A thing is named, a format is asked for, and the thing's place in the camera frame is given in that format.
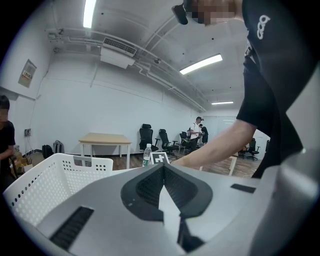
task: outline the water bottle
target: water bottle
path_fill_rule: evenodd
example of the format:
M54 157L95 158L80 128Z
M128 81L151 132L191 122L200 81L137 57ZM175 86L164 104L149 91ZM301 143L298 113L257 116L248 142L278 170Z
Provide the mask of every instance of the water bottle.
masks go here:
M151 150L151 144L148 143L146 145L146 148L144 150L144 153L143 153L143 164L142 164L142 167L145 167L145 166L148 166L149 165L149 161L150 161L150 153L152 152Z

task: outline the person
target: person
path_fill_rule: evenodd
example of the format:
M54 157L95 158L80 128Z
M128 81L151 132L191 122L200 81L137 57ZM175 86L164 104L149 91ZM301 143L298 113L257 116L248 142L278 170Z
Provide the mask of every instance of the person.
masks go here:
M203 126L202 124L199 124L201 132L204 133L204 135L202 136L202 144L206 145L208 143L208 130L207 127Z
M190 125L190 148L191 152L197 149L197 143L199 139L200 127L199 124L202 121L202 117L198 116L195 122Z
M15 128L8 121L9 99L0 95L0 186L1 193L15 181L9 165L9 157L14 153Z
M205 26L231 19L244 22L248 30L244 99L231 127L173 164L198 169L222 161L248 144L258 129L270 137L268 151L252 176L261 178L266 168L303 148L286 112L318 63L319 49L310 29L314 24L300 15L301 8L310 7L286 0L192 0L191 4L192 15L195 12Z

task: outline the wooden floor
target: wooden floor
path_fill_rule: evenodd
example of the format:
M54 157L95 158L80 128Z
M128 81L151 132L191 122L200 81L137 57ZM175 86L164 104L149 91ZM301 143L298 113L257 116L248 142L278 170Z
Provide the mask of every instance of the wooden floor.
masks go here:
M175 153L177 156L182 157L183 155L180 153L178 154L177 152ZM44 160L43 156L41 153L36 152L31 155L32 158L32 164L33 166L37 165L41 161ZM123 170L126 169L126 156L120 157L109 157L110 159L113 160L113 171L116 170ZM130 156L130 168L137 168L141 167L143 162L143 156L142 155L131 155ZM235 167L233 170L233 176L237 177L244 177L244 178L250 178L260 165L261 161L260 160L255 160L253 161L252 159L242 159L238 158L235 163ZM212 165L207 165L203 167L203 171L209 172L209 173L216 173L216 174L223 174L223 175L229 175L229 167L231 164L231 159L228 158L224 161L212 164Z

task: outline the white plastic basket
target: white plastic basket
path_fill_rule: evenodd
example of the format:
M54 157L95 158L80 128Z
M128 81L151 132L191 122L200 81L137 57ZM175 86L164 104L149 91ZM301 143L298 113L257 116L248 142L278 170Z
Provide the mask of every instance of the white plastic basket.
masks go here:
M91 161L91 167L75 165L75 159ZM12 183L3 196L15 216L36 226L71 195L109 177L113 162L107 158L53 154Z

